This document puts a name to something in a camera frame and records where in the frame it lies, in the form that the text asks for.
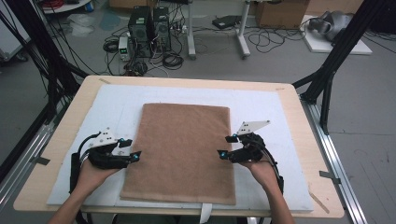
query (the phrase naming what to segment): box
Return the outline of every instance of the box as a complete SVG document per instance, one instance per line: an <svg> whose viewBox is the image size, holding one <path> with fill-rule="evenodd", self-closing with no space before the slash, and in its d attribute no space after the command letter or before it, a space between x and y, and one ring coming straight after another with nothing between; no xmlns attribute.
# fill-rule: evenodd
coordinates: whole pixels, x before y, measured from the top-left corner
<svg viewBox="0 0 396 224"><path fill-rule="evenodd" d="M259 3L257 25L263 28L299 29L310 0L284 0L280 4Z"/></svg>
<svg viewBox="0 0 396 224"><path fill-rule="evenodd" d="M111 7L134 8L135 6L149 6L154 8L157 0L109 0Z"/></svg>
<svg viewBox="0 0 396 224"><path fill-rule="evenodd" d="M313 0L309 3L306 15L321 16L325 11L356 13L363 0Z"/></svg>

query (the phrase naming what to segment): desktop computer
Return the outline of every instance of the desktop computer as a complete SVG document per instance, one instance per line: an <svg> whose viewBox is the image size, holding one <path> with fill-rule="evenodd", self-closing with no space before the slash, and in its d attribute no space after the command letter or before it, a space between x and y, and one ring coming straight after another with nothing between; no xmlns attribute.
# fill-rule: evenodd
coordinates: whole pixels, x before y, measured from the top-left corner
<svg viewBox="0 0 396 224"><path fill-rule="evenodd" d="M151 10L148 6L134 7L128 22L128 30L131 35L131 44L136 50L137 57L151 57L151 46L154 38L154 24L151 18Z"/></svg>
<svg viewBox="0 0 396 224"><path fill-rule="evenodd" d="M155 7L152 10L157 48L164 51L171 50L171 34L169 32L169 8Z"/></svg>

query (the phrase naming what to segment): gray floor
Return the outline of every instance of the gray floor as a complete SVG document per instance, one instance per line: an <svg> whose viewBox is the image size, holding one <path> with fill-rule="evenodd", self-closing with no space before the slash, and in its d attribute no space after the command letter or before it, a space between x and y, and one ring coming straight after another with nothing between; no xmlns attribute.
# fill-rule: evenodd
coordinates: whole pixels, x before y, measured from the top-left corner
<svg viewBox="0 0 396 224"><path fill-rule="evenodd" d="M95 17L94 33L88 37L68 34L67 39L89 67L102 72L106 70L104 39L125 26L127 20L114 20L114 27L107 30L109 23L104 22L114 14L106 4L99 4L89 15ZM202 18L196 20L196 24L211 27L211 20ZM184 48L181 53L185 58L183 66L176 71L167 70L169 77L292 83L318 70L328 55L311 53L302 40L287 40L265 54L249 43L251 56L242 60L234 35L228 36L223 33L197 35L197 50L206 52L191 61ZM396 50L396 42L374 40ZM338 70L333 82L329 130L367 221L396 223L396 57L373 42L364 38L363 41L373 54L350 55ZM122 72L117 56L110 67L114 73ZM167 77L160 69L149 71L147 76ZM0 162L19 141L46 100L44 86L31 61L11 62L0 67ZM45 222L50 213L25 213L12 208L22 184L3 204L0 220L2 223ZM110 223L111 215L94 215L94 219L98 220L96 223ZM297 219L297 223L319 222L350 223L347 216L336 220Z"/></svg>

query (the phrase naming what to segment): brown cloth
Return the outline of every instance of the brown cloth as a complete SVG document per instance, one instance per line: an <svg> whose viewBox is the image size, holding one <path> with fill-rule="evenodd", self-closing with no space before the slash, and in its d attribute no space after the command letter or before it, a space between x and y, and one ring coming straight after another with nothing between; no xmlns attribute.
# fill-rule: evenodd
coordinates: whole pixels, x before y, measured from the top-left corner
<svg viewBox="0 0 396 224"><path fill-rule="evenodd" d="M123 200L235 204L233 165L217 149L231 149L230 109L208 105L143 105Z"/></svg>

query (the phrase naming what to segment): wooden board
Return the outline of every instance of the wooden board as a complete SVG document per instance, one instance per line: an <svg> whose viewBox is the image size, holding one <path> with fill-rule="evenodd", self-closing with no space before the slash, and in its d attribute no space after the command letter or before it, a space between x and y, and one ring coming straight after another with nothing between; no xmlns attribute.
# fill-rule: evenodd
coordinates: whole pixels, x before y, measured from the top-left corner
<svg viewBox="0 0 396 224"><path fill-rule="evenodd" d="M230 108L231 128L236 132L243 121L271 120L271 124L256 131L278 161L278 169L285 179L284 197L292 212L310 212L310 200L304 174L291 139L278 94L272 91L209 90L196 88L170 88L105 85L99 90L95 101L82 123L75 142L68 151L58 174L57 182L49 197L49 204L62 204L68 196L70 155L89 135L109 127L119 138L135 139L143 104L168 103L185 105L217 105ZM242 145L233 144L233 149ZM141 155L141 160L149 160ZM245 167L234 166L236 205L216 205L219 209L246 209L269 211L269 203L262 187ZM200 204L142 203L119 199L120 186L125 176L122 170L117 178L108 179L104 185L85 202L87 205L120 205L144 207L191 207Z"/></svg>
<svg viewBox="0 0 396 224"><path fill-rule="evenodd" d="M72 146L79 127L82 125L100 87L106 84L185 87L227 90L251 90L277 92L290 128L291 138L303 168L309 193L314 199L312 213L293 213L294 217L342 217L344 209L338 194L328 178L318 175L318 171L328 171L322 159L315 136L309 126L296 90L290 84L220 81L155 77L108 77L90 76L85 78L73 103L68 107L61 123L49 141L42 156L50 159L47 166L38 164L23 186L14 208L19 211L54 211L59 206L47 205L53 185L61 168L67 150ZM139 213L163 215L200 215L200 209L159 209L121 206L84 206L94 213ZM214 209L212 216L268 217L265 211Z"/></svg>

